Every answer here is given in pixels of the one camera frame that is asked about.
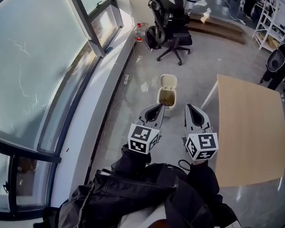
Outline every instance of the beige trash can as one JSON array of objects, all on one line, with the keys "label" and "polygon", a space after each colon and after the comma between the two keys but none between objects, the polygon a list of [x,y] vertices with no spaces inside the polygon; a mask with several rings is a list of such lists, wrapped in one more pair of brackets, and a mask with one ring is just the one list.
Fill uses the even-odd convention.
[{"label": "beige trash can", "polygon": [[161,76],[161,88],[157,94],[157,103],[165,104],[164,116],[170,117],[171,111],[176,106],[176,85],[177,78],[175,75],[163,74]]}]

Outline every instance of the black jacket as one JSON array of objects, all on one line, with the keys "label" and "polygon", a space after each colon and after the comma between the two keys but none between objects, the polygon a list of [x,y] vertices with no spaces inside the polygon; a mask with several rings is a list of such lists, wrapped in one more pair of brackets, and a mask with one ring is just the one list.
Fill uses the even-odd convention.
[{"label": "black jacket", "polygon": [[97,171],[92,183],[79,186],[60,210],[61,228],[117,227],[123,215],[164,202],[170,228],[226,227],[237,220],[222,203],[208,163],[191,165],[187,175],[178,167],[152,164],[150,154],[122,148],[113,171]]}]

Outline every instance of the wooden step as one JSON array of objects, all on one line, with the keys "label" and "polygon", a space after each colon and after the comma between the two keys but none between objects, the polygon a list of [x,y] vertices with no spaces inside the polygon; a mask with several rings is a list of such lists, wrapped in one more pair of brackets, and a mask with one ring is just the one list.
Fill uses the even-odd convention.
[{"label": "wooden step", "polygon": [[205,17],[199,14],[190,14],[190,21],[193,21],[196,23],[202,23],[206,25],[212,25],[212,26],[215,26],[221,29],[228,29],[228,31],[232,31],[234,33],[239,33],[239,34],[244,33],[243,29],[240,26],[228,23],[226,21],[221,21],[219,19]]},{"label": "wooden step", "polygon": [[190,21],[187,25],[188,30],[197,31],[205,34],[210,34],[213,36],[222,37],[228,40],[238,42],[240,44],[245,44],[245,40],[242,33],[228,28],[215,26],[213,24],[203,24],[199,22]]}]

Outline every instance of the open trash can lid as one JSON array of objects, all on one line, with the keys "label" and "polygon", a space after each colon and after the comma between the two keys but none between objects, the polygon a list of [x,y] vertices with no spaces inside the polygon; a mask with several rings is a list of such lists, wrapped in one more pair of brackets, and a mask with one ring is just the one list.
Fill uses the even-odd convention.
[{"label": "open trash can lid", "polygon": [[177,77],[171,74],[163,74],[161,76],[161,86],[163,88],[175,89],[177,85]]}]

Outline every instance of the jacket sleeve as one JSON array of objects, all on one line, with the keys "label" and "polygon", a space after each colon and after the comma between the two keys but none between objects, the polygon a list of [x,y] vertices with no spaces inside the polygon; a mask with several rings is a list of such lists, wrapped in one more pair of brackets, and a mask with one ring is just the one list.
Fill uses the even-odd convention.
[{"label": "jacket sleeve", "polygon": [[223,197],[218,194],[218,180],[207,161],[190,166],[187,183],[199,193],[209,207],[214,219],[214,226],[224,228],[238,221],[233,210],[223,203]]},{"label": "jacket sleeve", "polygon": [[146,167],[146,163],[151,162],[151,155],[142,154],[135,151],[131,151],[128,148],[128,144],[122,147],[122,156],[111,165],[114,174],[123,177],[134,177],[137,173],[143,171]]}]

